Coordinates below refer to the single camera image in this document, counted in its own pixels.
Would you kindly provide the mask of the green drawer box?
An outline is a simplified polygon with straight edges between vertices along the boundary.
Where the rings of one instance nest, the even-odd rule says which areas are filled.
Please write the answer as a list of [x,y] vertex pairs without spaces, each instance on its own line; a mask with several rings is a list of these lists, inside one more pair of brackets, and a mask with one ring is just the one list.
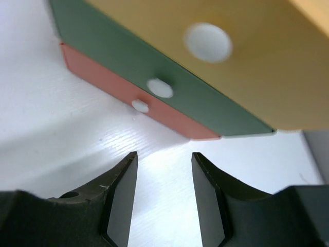
[[275,130],[233,100],[106,17],[85,1],[49,1],[60,39],[116,75],[148,91],[159,79],[173,89],[163,102],[222,136]]

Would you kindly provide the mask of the red drawer box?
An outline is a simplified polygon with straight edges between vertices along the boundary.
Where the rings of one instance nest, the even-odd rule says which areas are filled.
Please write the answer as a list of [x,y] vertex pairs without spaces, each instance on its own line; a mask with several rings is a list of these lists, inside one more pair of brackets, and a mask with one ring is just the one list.
[[161,100],[116,75],[106,67],[83,55],[74,48],[60,44],[69,71],[116,99],[133,106],[134,101],[144,103],[145,115],[194,140],[219,139],[221,136]]

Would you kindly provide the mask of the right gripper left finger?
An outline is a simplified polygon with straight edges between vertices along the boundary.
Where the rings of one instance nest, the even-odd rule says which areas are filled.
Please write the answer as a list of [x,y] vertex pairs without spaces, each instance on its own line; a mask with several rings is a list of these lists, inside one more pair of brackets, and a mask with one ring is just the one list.
[[59,198],[1,192],[1,246],[127,246],[138,155]]

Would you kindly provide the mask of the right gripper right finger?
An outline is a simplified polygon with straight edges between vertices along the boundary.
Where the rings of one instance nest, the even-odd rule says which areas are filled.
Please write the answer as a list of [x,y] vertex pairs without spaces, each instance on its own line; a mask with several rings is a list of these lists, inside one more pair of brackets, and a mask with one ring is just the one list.
[[191,163],[203,246],[328,246],[328,186],[269,194],[199,152]]

